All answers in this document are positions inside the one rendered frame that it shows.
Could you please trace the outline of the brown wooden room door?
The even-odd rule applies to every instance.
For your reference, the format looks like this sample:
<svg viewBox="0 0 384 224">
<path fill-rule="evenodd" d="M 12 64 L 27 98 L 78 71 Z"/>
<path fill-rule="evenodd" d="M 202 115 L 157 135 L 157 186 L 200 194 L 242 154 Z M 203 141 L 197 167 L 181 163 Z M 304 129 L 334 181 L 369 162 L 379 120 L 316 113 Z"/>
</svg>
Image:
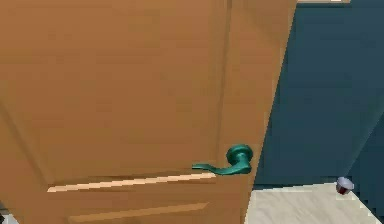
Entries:
<svg viewBox="0 0 384 224">
<path fill-rule="evenodd" d="M 297 0 L 0 0 L 18 224 L 244 224 Z M 246 144 L 248 174 L 216 175 Z"/>
</svg>

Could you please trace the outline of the small white and red cup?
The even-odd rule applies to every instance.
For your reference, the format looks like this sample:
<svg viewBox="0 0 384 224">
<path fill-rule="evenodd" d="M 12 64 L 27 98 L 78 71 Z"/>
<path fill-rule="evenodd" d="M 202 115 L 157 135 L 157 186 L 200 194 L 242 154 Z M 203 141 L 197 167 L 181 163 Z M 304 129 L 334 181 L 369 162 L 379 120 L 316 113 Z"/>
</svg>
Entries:
<svg viewBox="0 0 384 224">
<path fill-rule="evenodd" d="M 348 194 L 354 189 L 354 184 L 346 177 L 339 177 L 336 182 L 336 191 L 341 195 Z"/>
</svg>

